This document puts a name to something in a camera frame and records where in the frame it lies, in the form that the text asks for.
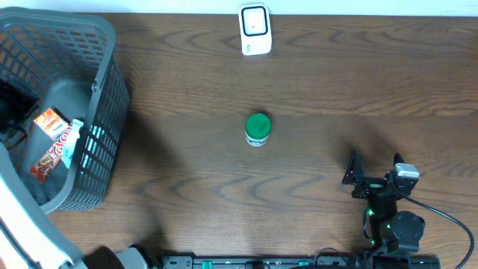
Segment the black cable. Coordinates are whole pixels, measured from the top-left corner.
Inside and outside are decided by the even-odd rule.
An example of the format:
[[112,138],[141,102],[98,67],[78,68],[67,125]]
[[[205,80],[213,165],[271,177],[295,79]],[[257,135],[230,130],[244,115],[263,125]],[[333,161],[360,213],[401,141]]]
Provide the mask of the black cable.
[[344,259],[344,257],[341,255],[341,253],[338,252],[338,250],[336,250],[336,249],[333,248],[333,247],[324,247],[322,250],[320,250],[320,251],[315,255],[315,257],[314,257],[314,265],[317,265],[317,263],[318,263],[318,260],[317,260],[317,259],[320,257],[320,254],[321,254],[322,252],[324,252],[325,250],[334,250],[334,251],[338,254],[338,256],[341,257],[341,259],[345,262],[345,264],[346,264],[346,265],[348,264],[348,261],[347,261],[346,259]]
[[38,262],[35,262],[34,260],[31,259],[31,257],[23,250],[23,248],[19,245],[19,243],[15,240],[15,238],[12,236],[10,233],[10,230],[8,230],[7,226],[3,222],[2,218],[0,217],[0,229],[5,235],[6,239],[12,245],[12,247],[15,249],[15,251],[22,257],[23,261],[28,265],[28,268],[30,269],[38,269],[41,268],[40,264]]
[[470,231],[470,229],[468,227],[466,227],[465,224],[463,224],[461,221],[457,220],[456,218],[448,215],[447,213],[444,213],[436,208],[433,208],[427,204],[424,204],[422,202],[418,202],[417,200],[413,199],[413,198],[410,198],[408,196],[406,196],[405,194],[403,194],[402,191],[400,191],[397,186],[394,185],[394,188],[395,188],[395,191],[400,194],[404,199],[406,199],[407,201],[409,202],[413,202],[415,205],[419,205],[425,209],[428,209],[432,212],[435,212],[436,214],[439,214],[440,216],[442,217],[445,217],[447,218],[448,220],[451,220],[453,221],[454,223],[456,223],[458,226],[462,227],[467,233],[468,233],[468,236],[470,237],[470,248],[468,249],[468,252],[466,253],[465,257],[463,258],[463,260],[456,266],[455,269],[459,269],[459,268],[462,268],[463,265],[465,265],[465,263],[468,261],[468,259],[471,257],[471,254],[473,253],[473,248],[475,246],[475,239],[473,237],[473,233]]

